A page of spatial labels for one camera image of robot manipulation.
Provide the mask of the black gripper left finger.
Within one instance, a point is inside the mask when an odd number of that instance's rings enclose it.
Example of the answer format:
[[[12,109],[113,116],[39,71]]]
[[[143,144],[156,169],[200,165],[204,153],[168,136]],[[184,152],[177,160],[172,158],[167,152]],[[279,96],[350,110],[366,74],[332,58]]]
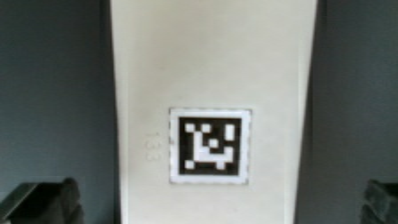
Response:
[[[0,224],[83,224],[78,182],[24,182],[0,201]]]

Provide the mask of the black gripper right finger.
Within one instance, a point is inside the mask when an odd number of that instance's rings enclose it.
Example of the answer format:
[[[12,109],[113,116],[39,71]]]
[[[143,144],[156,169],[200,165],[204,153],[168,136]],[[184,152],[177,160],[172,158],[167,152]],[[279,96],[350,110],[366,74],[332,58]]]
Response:
[[[398,183],[367,181],[360,224],[398,224]]]

